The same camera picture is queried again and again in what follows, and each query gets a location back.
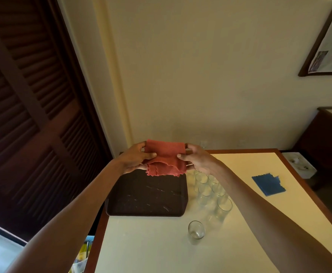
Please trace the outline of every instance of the white tabletop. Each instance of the white tabletop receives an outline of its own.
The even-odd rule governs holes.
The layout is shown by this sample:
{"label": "white tabletop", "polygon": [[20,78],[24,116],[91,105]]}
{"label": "white tabletop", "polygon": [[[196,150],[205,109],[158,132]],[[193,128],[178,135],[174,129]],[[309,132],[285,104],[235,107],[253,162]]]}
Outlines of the white tabletop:
{"label": "white tabletop", "polygon": [[[275,153],[215,154],[245,183],[332,252],[332,225]],[[286,192],[265,197],[252,176],[279,176]],[[193,172],[187,173],[189,202],[182,217],[109,217],[96,273],[103,272],[253,272],[276,273],[234,205],[221,226],[195,200]],[[198,245],[187,239],[190,221],[206,235]]]}

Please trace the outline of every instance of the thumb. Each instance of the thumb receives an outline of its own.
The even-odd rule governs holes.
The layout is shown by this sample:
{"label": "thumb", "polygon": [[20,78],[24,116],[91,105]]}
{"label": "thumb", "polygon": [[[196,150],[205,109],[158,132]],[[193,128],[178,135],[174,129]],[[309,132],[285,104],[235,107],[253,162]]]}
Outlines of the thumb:
{"label": "thumb", "polygon": [[150,160],[157,156],[157,153],[145,153],[143,155],[143,159]]}
{"label": "thumb", "polygon": [[178,154],[177,158],[179,158],[182,161],[191,161],[192,154],[186,155],[186,154]]}

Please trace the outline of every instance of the folded red cloth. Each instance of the folded red cloth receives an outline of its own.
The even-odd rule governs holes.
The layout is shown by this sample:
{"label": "folded red cloth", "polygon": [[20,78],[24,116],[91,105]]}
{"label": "folded red cloth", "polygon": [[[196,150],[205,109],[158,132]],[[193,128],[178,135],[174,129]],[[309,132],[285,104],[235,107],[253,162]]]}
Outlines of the folded red cloth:
{"label": "folded red cloth", "polygon": [[147,140],[145,152],[156,152],[157,157],[145,160],[147,165],[147,175],[173,175],[180,176],[186,173],[186,162],[177,158],[178,153],[185,154],[184,143],[169,143],[154,140]]}

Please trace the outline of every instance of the louvered door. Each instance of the louvered door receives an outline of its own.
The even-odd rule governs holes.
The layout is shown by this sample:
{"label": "louvered door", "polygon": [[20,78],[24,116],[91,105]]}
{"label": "louvered door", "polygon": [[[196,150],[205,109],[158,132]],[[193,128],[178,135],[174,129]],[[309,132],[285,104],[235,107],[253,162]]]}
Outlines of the louvered door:
{"label": "louvered door", "polygon": [[0,226],[25,240],[111,159],[46,13],[0,0]]}

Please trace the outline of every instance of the person's left arm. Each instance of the person's left arm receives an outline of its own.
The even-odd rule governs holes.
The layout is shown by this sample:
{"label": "person's left arm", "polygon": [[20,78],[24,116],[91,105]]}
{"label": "person's left arm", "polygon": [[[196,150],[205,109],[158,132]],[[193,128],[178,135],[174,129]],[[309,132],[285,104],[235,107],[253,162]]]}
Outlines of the person's left arm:
{"label": "person's left arm", "polygon": [[145,142],[129,148],[113,159],[98,176],[24,247],[7,273],[67,273],[73,264],[95,217],[118,178],[141,167]]}

